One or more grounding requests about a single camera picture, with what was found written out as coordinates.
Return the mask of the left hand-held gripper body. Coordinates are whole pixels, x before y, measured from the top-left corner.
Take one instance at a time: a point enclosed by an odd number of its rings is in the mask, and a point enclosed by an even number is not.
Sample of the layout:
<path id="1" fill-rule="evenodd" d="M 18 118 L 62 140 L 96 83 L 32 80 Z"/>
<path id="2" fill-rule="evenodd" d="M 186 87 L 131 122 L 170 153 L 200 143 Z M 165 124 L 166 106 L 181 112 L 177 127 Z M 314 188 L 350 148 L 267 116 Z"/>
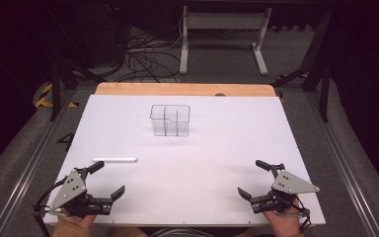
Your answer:
<path id="1" fill-rule="evenodd" d="M 87 176 L 97 171 L 98 168 L 73 169 L 64 179 L 48 212 L 58 216 L 77 217 L 109 215 L 114 203 L 113 199 L 93 197 L 86 187 Z"/>

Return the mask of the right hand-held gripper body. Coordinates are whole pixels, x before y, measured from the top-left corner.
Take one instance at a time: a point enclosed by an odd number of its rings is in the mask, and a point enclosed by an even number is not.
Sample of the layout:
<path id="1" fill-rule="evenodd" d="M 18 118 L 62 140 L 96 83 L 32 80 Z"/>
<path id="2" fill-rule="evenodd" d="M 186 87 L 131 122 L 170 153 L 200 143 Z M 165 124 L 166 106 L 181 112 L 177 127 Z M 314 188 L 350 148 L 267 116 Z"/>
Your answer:
<path id="1" fill-rule="evenodd" d="M 317 193 L 320 189 L 294 174 L 281 170 L 274 179 L 267 195 L 252 197 L 251 206 L 254 213 L 276 211 L 284 213 L 290 208 L 300 214 L 309 214 L 310 210 L 303 205 L 295 204 L 299 194 Z"/>

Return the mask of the white pen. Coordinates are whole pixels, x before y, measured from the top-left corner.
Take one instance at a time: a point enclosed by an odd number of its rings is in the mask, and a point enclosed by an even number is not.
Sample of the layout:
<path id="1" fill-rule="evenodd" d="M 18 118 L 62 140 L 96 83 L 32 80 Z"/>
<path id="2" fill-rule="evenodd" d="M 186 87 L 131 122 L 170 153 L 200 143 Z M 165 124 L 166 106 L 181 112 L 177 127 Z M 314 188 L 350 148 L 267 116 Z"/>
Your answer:
<path id="1" fill-rule="evenodd" d="M 138 161 L 138 158 L 133 158 L 133 157 L 109 157 L 109 158 L 93 158 L 93 162 L 109 162 L 109 163 L 136 163 Z"/>

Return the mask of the clear plastic divided container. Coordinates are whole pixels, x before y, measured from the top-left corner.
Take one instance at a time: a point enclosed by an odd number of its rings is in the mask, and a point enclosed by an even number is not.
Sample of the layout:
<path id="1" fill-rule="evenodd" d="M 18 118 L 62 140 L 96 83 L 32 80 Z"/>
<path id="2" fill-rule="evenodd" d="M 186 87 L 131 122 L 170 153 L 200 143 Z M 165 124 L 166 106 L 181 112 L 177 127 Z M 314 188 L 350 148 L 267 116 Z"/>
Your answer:
<path id="1" fill-rule="evenodd" d="M 190 106 L 153 105 L 150 119 L 155 136 L 190 135 Z"/>

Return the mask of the person's left hand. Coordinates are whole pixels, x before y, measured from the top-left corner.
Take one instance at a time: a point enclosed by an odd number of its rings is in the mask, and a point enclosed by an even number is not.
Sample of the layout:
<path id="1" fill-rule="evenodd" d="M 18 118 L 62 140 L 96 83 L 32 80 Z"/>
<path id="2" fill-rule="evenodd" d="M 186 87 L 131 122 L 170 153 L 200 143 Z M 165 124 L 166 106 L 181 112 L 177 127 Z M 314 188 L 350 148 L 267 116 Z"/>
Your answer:
<path id="1" fill-rule="evenodd" d="M 61 219 L 64 222 L 72 224 L 75 227 L 80 227 L 82 229 L 91 229 L 96 219 L 96 215 L 86 215 L 85 217 L 70 215 L 62 216 Z"/>

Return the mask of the person's right hand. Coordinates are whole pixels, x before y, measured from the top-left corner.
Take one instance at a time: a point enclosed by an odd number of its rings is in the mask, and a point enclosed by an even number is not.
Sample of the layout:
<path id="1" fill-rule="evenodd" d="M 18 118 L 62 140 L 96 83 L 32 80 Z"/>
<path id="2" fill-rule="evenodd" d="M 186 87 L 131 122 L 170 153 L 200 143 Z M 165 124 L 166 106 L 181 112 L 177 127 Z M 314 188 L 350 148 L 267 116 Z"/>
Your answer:
<path id="1" fill-rule="evenodd" d="M 299 211 L 290 207 L 285 212 L 277 214 L 274 211 L 265 211 L 264 217 L 268 220 L 274 234 L 300 233 Z"/>

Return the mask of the white board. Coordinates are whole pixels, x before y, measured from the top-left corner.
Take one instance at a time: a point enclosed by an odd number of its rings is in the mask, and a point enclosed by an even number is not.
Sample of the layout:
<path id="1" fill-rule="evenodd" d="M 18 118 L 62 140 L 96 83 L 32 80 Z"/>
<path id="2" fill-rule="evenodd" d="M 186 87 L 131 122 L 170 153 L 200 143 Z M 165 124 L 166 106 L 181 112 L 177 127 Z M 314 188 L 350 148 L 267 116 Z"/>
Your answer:
<path id="1" fill-rule="evenodd" d="M 155 136 L 153 105 L 190 106 L 189 136 Z M 100 225 L 253 226 L 265 223 L 238 194 L 270 191 L 273 176 L 256 165 L 283 164 L 309 177 L 277 97 L 90 97 L 60 169 L 88 167 L 93 158 L 133 157 L 109 163 L 86 182 L 90 194 L 124 195 Z"/>

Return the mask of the yellow black hazard tape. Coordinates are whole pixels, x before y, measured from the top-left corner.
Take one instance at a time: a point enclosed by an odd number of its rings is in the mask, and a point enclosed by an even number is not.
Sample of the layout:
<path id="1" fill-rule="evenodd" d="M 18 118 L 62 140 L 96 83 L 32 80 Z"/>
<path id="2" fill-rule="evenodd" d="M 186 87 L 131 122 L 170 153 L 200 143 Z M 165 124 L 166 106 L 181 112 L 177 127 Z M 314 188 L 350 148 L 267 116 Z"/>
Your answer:
<path id="1" fill-rule="evenodd" d="M 49 100 L 49 95 L 50 95 L 51 90 L 52 90 L 52 84 L 50 82 L 47 82 L 42 88 L 42 91 L 35 102 L 35 106 L 37 108 L 52 108 L 53 107 L 53 102 Z"/>

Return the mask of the black metal stand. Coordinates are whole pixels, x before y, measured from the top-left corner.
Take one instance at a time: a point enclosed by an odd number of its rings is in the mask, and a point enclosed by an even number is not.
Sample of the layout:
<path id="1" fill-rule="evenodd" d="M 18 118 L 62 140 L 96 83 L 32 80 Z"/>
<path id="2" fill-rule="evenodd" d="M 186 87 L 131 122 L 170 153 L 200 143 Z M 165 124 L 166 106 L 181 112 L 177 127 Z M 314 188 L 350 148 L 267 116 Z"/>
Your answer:
<path id="1" fill-rule="evenodd" d="M 293 79 L 299 78 L 303 74 L 307 74 L 302 84 L 304 92 L 313 92 L 318 84 L 321 84 L 319 113 L 324 122 L 328 122 L 327 110 L 330 87 L 328 61 L 324 53 L 324 41 L 332 13 L 332 10 L 327 10 L 324 13 L 300 67 L 288 75 L 282 75 L 275 82 L 271 83 L 273 88 L 277 88 Z"/>
<path id="2" fill-rule="evenodd" d="M 55 120 L 62 111 L 63 105 L 61 102 L 61 85 L 64 85 L 67 90 L 74 90 L 78 82 L 73 76 L 73 71 L 76 70 L 86 78 L 97 83 L 105 82 L 101 76 L 89 71 L 85 67 L 80 66 L 66 56 L 62 49 L 60 32 L 56 25 L 56 19 L 50 11 L 47 4 L 43 4 L 43 11 L 46 13 L 46 23 L 42 30 L 46 34 L 44 37 L 47 40 L 48 55 L 51 61 L 50 77 L 52 84 L 52 115 L 51 120 Z"/>

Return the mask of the wooden table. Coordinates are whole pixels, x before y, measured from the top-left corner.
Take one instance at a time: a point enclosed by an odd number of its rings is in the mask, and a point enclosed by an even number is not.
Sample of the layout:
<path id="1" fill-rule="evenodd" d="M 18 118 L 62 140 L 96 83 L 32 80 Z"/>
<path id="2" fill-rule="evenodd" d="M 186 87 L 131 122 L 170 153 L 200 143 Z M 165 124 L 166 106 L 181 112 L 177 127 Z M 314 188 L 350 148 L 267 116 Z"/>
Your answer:
<path id="1" fill-rule="evenodd" d="M 110 83 L 97 86 L 96 95 L 275 97 L 269 85 L 198 83 Z"/>

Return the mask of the aluminium floor rail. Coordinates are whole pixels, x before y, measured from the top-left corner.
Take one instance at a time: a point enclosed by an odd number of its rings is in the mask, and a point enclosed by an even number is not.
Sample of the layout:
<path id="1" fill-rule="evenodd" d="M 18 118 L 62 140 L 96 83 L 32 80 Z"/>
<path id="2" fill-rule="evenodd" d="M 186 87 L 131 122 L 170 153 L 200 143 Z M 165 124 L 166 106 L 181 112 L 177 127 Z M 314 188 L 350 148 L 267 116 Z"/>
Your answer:
<path id="1" fill-rule="evenodd" d="M 335 134 L 327 121 L 324 121 L 320 114 L 319 102 L 316 96 L 312 93 L 306 93 L 305 98 L 317 118 L 319 126 L 325 134 L 325 139 L 329 143 L 330 152 L 335 165 L 341 175 L 342 181 L 345 184 L 350 199 L 359 215 L 359 218 L 365 228 L 368 237 L 379 237 L 379 223 L 377 222 L 363 191 L 357 180 L 352 174 L 352 171 L 347 164 L 345 155 L 335 137 Z"/>
<path id="2" fill-rule="evenodd" d="M 0 157 L 0 237 L 4 237 L 42 162 L 50 139 L 75 95 L 66 90 L 61 109 L 51 120 L 51 110 L 38 110 L 10 142 Z"/>

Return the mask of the white metal desk frame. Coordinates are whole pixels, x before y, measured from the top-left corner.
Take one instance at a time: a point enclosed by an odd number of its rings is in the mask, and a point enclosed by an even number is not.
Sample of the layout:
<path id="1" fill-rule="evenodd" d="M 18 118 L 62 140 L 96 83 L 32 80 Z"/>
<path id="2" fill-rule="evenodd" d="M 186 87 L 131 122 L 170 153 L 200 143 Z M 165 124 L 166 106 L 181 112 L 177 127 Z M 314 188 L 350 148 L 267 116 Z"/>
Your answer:
<path id="1" fill-rule="evenodd" d="M 251 43 L 257 66 L 263 76 L 268 75 L 262 54 L 262 45 L 271 16 L 271 8 L 262 13 L 199 13 L 190 12 L 189 7 L 183 8 L 181 23 L 181 60 L 180 73 L 186 74 L 189 63 L 189 30 L 256 30 L 258 39 Z"/>

